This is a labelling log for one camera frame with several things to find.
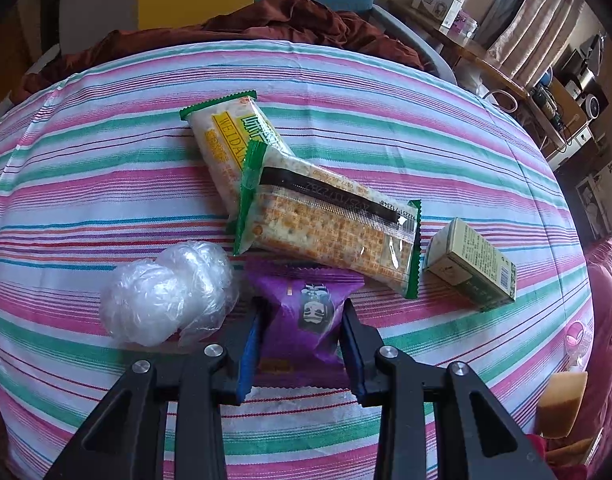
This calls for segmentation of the white carton on desk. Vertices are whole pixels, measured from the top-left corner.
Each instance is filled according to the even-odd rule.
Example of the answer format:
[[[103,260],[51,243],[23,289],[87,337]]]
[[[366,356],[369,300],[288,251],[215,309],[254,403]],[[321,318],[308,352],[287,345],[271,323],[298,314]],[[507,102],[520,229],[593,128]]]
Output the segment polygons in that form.
[[[441,26],[450,28],[465,0],[413,0],[412,8],[429,16]]]

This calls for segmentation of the purple snack packet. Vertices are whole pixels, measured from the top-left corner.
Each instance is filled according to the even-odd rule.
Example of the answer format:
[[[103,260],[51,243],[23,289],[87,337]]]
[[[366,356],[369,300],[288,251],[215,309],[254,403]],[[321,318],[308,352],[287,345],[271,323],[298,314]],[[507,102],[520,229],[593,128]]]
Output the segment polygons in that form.
[[[258,387],[344,388],[347,375],[337,353],[344,304],[364,276],[323,266],[246,263],[256,296],[272,308],[254,378]]]

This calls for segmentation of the yellow sponge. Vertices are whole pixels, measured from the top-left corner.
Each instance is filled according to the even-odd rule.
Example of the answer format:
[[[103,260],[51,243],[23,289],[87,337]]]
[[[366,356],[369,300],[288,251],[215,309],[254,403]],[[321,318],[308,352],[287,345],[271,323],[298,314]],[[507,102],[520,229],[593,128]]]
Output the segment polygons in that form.
[[[537,405],[538,434],[547,439],[562,439],[570,434],[587,381],[587,372],[560,372],[550,377]]]

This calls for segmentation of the cracker packet green edges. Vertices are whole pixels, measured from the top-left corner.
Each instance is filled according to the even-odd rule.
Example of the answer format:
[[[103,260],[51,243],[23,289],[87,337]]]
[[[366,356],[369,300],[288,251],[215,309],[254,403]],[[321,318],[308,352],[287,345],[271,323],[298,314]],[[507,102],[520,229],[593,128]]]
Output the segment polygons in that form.
[[[251,141],[233,252],[257,247],[350,270],[419,296],[422,202],[402,204],[341,174]]]

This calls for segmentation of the rice cracker packet yellow label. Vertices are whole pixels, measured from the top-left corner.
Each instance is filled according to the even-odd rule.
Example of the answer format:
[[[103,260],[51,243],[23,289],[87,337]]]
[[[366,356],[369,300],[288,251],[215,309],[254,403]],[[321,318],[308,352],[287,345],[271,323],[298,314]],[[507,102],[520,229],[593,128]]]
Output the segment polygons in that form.
[[[180,119],[191,127],[229,220],[237,217],[242,168],[248,142],[293,152],[257,104],[257,92],[247,90],[184,107]]]

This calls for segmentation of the pink quilt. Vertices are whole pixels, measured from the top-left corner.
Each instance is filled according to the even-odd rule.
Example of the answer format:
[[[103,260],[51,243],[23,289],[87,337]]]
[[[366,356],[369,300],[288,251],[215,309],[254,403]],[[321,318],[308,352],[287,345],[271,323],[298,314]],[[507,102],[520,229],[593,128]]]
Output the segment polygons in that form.
[[[594,313],[593,346],[586,367],[588,384],[578,422],[580,434],[601,434],[588,466],[594,476],[612,450],[612,238],[606,237],[586,252]]]

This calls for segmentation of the white plastic bag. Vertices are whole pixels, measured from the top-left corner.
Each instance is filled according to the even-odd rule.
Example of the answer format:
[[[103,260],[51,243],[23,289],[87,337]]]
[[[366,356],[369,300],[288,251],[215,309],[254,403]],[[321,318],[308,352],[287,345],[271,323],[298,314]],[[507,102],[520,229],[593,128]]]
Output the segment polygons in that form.
[[[190,347],[221,329],[240,285],[227,253],[187,240],[154,259],[117,266],[100,298],[100,320],[115,339],[156,347],[173,335]]]

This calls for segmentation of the green paper box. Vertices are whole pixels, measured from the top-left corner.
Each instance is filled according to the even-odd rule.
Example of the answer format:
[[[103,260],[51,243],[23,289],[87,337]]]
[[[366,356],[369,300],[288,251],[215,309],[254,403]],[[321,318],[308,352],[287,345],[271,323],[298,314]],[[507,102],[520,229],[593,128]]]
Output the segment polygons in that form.
[[[429,241],[424,270],[440,278],[480,310],[516,300],[516,266],[460,218]]]

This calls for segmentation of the wooden desk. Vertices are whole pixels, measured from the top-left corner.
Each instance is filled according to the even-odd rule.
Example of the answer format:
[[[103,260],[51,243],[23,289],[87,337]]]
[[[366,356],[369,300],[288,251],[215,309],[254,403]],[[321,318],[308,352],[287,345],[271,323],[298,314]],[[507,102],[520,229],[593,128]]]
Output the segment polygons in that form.
[[[465,66],[473,74],[470,80],[483,84],[503,105],[507,113],[530,133],[546,158],[557,165],[577,153],[592,140],[586,113],[564,87],[554,79],[539,105],[532,91],[514,81],[507,70],[483,47],[470,38],[440,25],[420,11],[401,3],[388,2],[388,9],[411,28],[425,32],[440,45],[440,55],[452,67]]]

